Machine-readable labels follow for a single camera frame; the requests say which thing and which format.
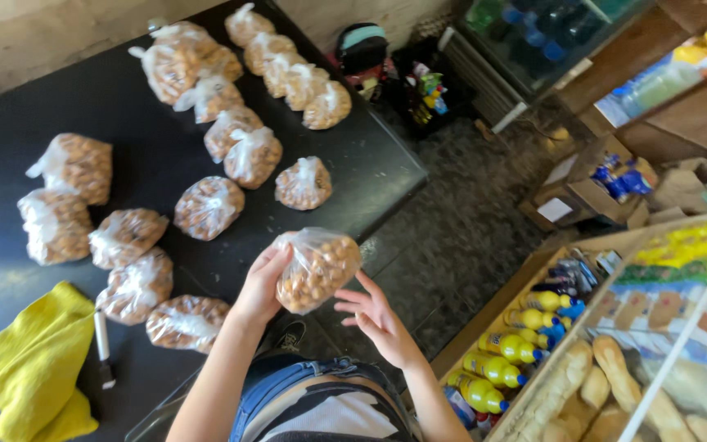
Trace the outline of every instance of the snack package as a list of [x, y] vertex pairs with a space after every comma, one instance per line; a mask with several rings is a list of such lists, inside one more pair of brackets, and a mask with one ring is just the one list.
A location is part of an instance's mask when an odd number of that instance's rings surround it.
[[26, 171], [43, 176], [45, 188], [76, 194], [87, 205], [104, 205], [111, 193], [112, 146], [76, 134], [59, 134]]
[[345, 234], [305, 227], [285, 233], [272, 244], [294, 249], [288, 267], [277, 280], [277, 299], [291, 313], [304, 315], [318, 308], [344, 286], [361, 266], [356, 242]]
[[263, 84], [269, 94], [275, 98], [285, 97], [285, 85], [288, 83], [288, 70], [293, 65], [305, 65], [305, 60], [296, 52], [275, 54], [272, 60], [264, 64]]
[[283, 146], [269, 127], [252, 132], [235, 129], [231, 139], [238, 141], [225, 155], [225, 174], [245, 189], [258, 189], [283, 156]]
[[225, 30], [233, 44], [239, 47], [248, 45], [259, 32], [275, 33], [272, 22], [263, 15], [254, 13], [252, 11], [254, 7], [253, 3], [245, 3], [235, 13], [225, 18]]
[[331, 196], [331, 178], [317, 156], [299, 158], [277, 176], [275, 198], [297, 210], [316, 208]]
[[236, 86], [222, 75], [201, 74], [195, 87], [187, 90], [173, 105], [176, 112], [184, 112], [195, 106], [196, 123], [208, 123], [217, 119], [222, 111], [236, 105], [244, 105], [244, 99]]
[[97, 308], [113, 321], [139, 324], [171, 297], [173, 262], [160, 247], [152, 247], [129, 266], [108, 274], [108, 287], [97, 296]]
[[217, 115], [217, 121], [203, 136], [203, 144], [207, 146], [211, 160], [219, 165], [231, 147], [239, 142], [231, 138], [231, 132], [236, 129], [252, 132], [261, 127], [263, 122], [252, 109], [234, 105]]
[[293, 65], [285, 83], [285, 102], [290, 110], [304, 110], [319, 94], [326, 92], [329, 72], [315, 65]]
[[218, 43], [201, 26], [189, 21], [178, 21], [173, 25], [163, 26], [152, 32], [155, 45], [185, 45], [188, 44], [199, 58], [209, 56], [217, 50]]
[[59, 264], [89, 255], [87, 235], [94, 227], [80, 196], [36, 189], [18, 200], [18, 210], [29, 234], [26, 251], [37, 264]]
[[221, 300], [179, 296], [152, 311], [146, 322], [146, 334], [158, 347], [209, 354], [230, 308]]
[[222, 74], [229, 81], [236, 81], [244, 74], [236, 54], [223, 45], [217, 45], [209, 55], [201, 58], [201, 69]]
[[175, 45], [152, 45], [147, 50], [136, 46], [127, 52], [141, 59], [149, 87], [167, 105], [174, 105], [198, 80], [200, 59], [186, 41], [179, 40]]
[[147, 208], [114, 210], [89, 234], [92, 262], [102, 269], [127, 266], [165, 233], [168, 217]]
[[263, 75], [266, 63], [281, 53], [296, 53], [294, 42], [285, 35], [260, 32], [244, 48], [244, 64], [255, 75]]
[[326, 92], [316, 96], [305, 108], [302, 124], [309, 129], [329, 129], [351, 112], [351, 96], [336, 81], [326, 83]]
[[207, 176], [187, 189], [173, 215], [186, 235], [210, 241], [228, 228], [244, 209], [244, 192], [230, 179]]

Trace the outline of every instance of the yellow bottle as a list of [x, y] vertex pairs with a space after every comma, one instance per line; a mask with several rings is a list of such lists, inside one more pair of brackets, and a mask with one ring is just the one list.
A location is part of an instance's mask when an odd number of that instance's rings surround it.
[[523, 308], [535, 308], [542, 311], [556, 311], [560, 307], [569, 308], [577, 304], [577, 300], [569, 295], [559, 295], [555, 292], [529, 292], [520, 299]]
[[509, 310], [504, 313], [504, 321], [507, 326], [519, 329], [538, 330], [541, 327], [553, 327], [560, 324], [561, 320], [549, 311], [538, 311], [535, 308], [526, 310]]
[[563, 324], [563, 327], [566, 329], [566, 331], [569, 331], [572, 329], [572, 318], [568, 318], [566, 316], [561, 317], [561, 323]]
[[528, 380], [520, 374], [519, 368], [501, 356], [468, 352], [463, 359], [463, 368], [486, 377], [496, 387], [516, 388], [524, 386]]
[[555, 346], [555, 338], [553, 336], [538, 334], [532, 329], [508, 329], [506, 330], [506, 333], [516, 334], [542, 350], [547, 350], [548, 348]]
[[480, 413], [499, 415], [509, 407], [509, 402], [504, 400], [504, 395], [492, 383], [473, 374], [454, 371], [449, 375], [447, 384], [457, 387], [468, 405]]
[[513, 364], [532, 363], [542, 358], [542, 352], [516, 334], [485, 333], [479, 336], [479, 349], [498, 353]]

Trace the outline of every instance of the hand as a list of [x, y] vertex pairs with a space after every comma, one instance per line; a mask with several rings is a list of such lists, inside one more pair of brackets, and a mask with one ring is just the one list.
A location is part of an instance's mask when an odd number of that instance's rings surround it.
[[277, 300], [277, 279], [290, 263], [293, 247], [278, 250], [269, 246], [261, 252], [250, 266], [242, 291], [231, 307], [229, 317], [242, 320], [242, 324], [266, 327], [266, 324], [280, 311]]
[[335, 304], [335, 310], [356, 315], [354, 318], [343, 319], [342, 325], [359, 326], [376, 345], [381, 356], [401, 370], [410, 370], [417, 364], [427, 364], [417, 343], [389, 307], [387, 297], [380, 287], [363, 271], [358, 271], [356, 278], [370, 296], [353, 290], [337, 290], [335, 297], [348, 302]]

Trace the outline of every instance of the person's right hand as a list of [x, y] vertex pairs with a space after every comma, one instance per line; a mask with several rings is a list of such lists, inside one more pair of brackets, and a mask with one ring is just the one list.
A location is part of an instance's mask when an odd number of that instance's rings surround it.
[[356, 278], [370, 295], [339, 289], [335, 297], [348, 302], [338, 302], [335, 310], [354, 313], [356, 317], [342, 320], [343, 326], [359, 326], [378, 351], [390, 364], [409, 370], [419, 363], [427, 363], [405, 326], [389, 307], [387, 297], [365, 273], [359, 270]]

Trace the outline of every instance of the person's left hand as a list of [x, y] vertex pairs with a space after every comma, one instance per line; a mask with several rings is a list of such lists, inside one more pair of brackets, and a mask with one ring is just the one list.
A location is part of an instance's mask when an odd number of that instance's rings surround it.
[[280, 311], [277, 300], [277, 279], [290, 263], [293, 248], [289, 244], [278, 250], [269, 246], [253, 262], [244, 281], [242, 291], [231, 307], [229, 317], [243, 321], [248, 326], [266, 327], [266, 324]]

